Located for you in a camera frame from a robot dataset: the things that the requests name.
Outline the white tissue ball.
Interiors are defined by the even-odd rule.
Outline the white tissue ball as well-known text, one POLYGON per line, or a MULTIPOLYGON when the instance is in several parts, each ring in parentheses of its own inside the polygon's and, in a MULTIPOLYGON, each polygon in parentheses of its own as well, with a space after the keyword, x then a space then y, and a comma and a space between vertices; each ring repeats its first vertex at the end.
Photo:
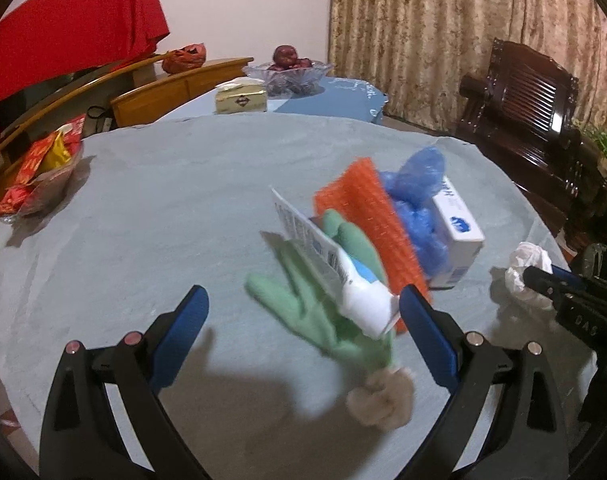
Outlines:
POLYGON ((552 300, 528 285, 527 278, 530 275, 537 278, 540 272, 552 273, 549 253, 539 245, 521 242, 509 255, 504 283, 507 291, 522 306, 538 311, 550 311, 553 309, 552 300))

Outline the white blue medicine box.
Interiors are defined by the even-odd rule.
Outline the white blue medicine box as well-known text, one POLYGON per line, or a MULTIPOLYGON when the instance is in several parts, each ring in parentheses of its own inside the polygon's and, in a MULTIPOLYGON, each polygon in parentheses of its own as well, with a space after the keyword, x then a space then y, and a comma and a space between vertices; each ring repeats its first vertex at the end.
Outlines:
POLYGON ((452 288, 475 262, 485 236, 452 182, 443 177, 440 191, 428 202, 433 232, 447 254, 430 278, 431 288, 452 288))

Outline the blue plastic glove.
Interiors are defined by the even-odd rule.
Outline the blue plastic glove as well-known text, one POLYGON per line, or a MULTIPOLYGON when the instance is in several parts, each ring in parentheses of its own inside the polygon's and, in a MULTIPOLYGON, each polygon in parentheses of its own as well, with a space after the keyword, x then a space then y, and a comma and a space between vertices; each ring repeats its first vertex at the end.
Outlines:
POLYGON ((429 208, 443 188, 445 156, 434 146, 414 153, 398 171, 379 171, 379 180, 410 237, 425 277, 431 280, 449 263, 449 250, 436 232, 429 208))

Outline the white blue toothpaste tube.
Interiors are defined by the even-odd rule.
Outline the white blue toothpaste tube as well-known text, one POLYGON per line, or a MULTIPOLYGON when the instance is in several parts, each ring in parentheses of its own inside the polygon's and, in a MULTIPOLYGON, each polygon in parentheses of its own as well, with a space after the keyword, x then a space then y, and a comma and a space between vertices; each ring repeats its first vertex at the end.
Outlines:
POLYGON ((399 297, 387 285, 294 208, 275 188, 274 206, 288 240, 297 246, 339 313, 372 339, 381 339, 399 320, 399 297))

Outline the narrow orange foam net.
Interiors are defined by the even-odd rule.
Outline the narrow orange foam net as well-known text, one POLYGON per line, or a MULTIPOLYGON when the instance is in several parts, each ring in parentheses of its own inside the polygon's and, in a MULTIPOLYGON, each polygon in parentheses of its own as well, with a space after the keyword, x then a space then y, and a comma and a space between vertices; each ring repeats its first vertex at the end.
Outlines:
POLYGON ((367 281, 360 275, 343 286, 340 312, 357 324, 369 338, 388 333, 399 320, 399 295, 414 285, 430 296, 410 237, 393 209, 374 163, 359 158, 335 181, 318 190, 313 198, 319 216, 329 209, 358 226, 374 245, 387 282, 367 281))

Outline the dark wooden side table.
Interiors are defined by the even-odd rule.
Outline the dark wooden side table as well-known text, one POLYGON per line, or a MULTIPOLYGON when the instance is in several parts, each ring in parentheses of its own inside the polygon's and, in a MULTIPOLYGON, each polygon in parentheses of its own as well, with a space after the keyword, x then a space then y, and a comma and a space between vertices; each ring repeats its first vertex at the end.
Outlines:
POLYGON ((593 243, 607 245, 607 171, 583 167, 559 244, 568 258, 593 243))

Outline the glass snack bowl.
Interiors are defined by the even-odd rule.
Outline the glass snack bowl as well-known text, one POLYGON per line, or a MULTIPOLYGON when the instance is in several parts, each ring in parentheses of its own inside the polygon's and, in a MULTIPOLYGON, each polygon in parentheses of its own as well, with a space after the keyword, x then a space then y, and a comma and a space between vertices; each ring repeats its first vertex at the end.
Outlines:
POLYGON ((83 158, 84 143, 70 162, 60 168, 42 174, 36 179, 36 185, 26 201, 17 212, 12 214, 0 214, 0 222, 12 224, 19 218, 34 216, 34 214, 47 214, 54 209, 64 197, 66 187, 76 171, 76 166, 83 158))

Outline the red snack packets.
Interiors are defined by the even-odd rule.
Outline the red snack packets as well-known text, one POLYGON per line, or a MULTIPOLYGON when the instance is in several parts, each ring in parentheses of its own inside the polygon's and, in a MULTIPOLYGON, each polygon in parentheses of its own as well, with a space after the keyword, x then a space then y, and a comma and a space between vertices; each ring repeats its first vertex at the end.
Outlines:
POLYGON ((86 118, 80 115, 66 122, 44 139, 32 144, 23 159, 15 181, 0 201, 0 214, 17 212, 36 185, 36 179, 46 172, 67 165, 83 143, 86 118))

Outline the blue coffee table cloth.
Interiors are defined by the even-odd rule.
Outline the blue coffee table cloth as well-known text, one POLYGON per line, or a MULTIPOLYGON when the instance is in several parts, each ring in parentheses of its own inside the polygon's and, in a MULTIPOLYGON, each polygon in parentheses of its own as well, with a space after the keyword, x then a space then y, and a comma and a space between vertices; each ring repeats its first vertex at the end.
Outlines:
MULTIPOLYGON (((171 110, 158 122, 215 114, 215 90, 171 110)), ((343 117, 380 124, 387 96, 373 84, 360 79, 324 77, 321 88, 309 96, 268 99, 268 113, 343 117)))

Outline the beige patterned curtain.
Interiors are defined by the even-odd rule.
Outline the beige patterned curtain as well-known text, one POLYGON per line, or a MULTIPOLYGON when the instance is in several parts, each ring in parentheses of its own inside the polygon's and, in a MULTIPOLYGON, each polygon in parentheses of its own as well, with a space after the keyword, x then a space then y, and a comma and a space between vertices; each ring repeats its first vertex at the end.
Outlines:
POLYGON ((386 93, 389 114, 433 130, 463 112, 494 40, 525 44, 579 80, 578 122, 607 128, 607 16, 596 0, 332 0, 329 59, 386 93))

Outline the glass fruit bowl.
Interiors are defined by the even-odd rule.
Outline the glass fruit bowl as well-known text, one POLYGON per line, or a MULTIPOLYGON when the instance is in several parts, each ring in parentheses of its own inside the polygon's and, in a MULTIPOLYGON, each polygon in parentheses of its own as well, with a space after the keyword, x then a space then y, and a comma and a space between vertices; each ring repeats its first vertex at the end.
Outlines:
POLYGON ((261 79, 270 98, 312 96, 321 91, 321 81, 334 68, 333 64, 313 61, 311 67, 271 70, 270 64, 244 66, 247 77, 261 79))

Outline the wooden tv cabinet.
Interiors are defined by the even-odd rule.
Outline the wooden tv cabinet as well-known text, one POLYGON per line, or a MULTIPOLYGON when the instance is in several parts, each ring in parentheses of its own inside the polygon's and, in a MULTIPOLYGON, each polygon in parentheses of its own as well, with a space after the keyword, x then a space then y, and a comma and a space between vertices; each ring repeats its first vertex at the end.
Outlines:
POLYGON ((176 75, 157 74, 156 67, 165 58, 158 54, 122 68, 99 67, 29 107, 0 132, 0 171, 14 168, 30 132, 45 131, 46 122, 56 117, 68 122, 98 106, 113 114, 118 127, 150 124, 217 84, 241 76, 253 61, 248 56, 219 58, 176 75))

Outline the red apples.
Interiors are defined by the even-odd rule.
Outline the red apples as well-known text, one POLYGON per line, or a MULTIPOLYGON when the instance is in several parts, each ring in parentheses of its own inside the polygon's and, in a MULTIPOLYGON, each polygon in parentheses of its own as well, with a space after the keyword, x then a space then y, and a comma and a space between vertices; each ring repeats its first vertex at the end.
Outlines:
POLYGON ((309 58, 299 58, 295 47, 289 44, 278 46, 273 53, 273 63, 268 68, 273 72, 284 70, 299 70, 299 68, 311 68, 312 61, 309 58))

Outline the yellow tissue box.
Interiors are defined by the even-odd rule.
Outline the yellow tissue box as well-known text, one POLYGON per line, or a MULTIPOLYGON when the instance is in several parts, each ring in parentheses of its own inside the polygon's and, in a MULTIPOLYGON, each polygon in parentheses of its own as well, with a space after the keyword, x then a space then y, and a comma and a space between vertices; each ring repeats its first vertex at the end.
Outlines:
POLYGON ((226 84, 216 89, 215 111, 218 114, 265 112, 268 93, 262 84, 226 84))

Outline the red orange plastic bag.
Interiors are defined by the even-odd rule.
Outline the red orange plastic bag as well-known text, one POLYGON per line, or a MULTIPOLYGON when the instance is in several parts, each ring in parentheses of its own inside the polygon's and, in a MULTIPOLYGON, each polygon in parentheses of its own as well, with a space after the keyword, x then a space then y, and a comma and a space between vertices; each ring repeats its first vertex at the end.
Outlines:
POLYGON ((169 75, 176 75, 196 70, 207 61, 207 49, 204 44, 189 44, 166 54, 161 62, 162 70, 169 75))

